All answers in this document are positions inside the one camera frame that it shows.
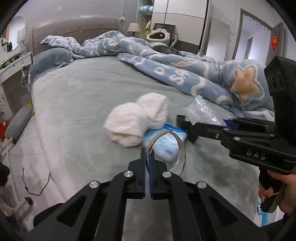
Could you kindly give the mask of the person's right hand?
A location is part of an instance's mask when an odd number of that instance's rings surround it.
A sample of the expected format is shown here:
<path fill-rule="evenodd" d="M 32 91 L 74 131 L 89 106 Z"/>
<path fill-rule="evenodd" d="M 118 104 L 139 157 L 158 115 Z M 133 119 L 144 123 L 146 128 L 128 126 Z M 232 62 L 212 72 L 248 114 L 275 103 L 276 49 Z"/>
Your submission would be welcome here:
<path fill-rule="evenodd" d="M 276 189 L 281 189 L 281 186 L 285 184 L 285 189 L 280 200 L 278 207 L 280 210 L 291 216 L 295 209 L 295 172 L 292 172 L 289 175 L 282 175 L 273 171 L 267 170 L 267 174 L 270 176 L 269 181 L 271 185 L 269 189 L 266 189 L 266 185 L 262 185 L 259 182 L 259 191 L 258 196 L 261 202 L 265 202 L 266 198 L 274 196 Z"/>

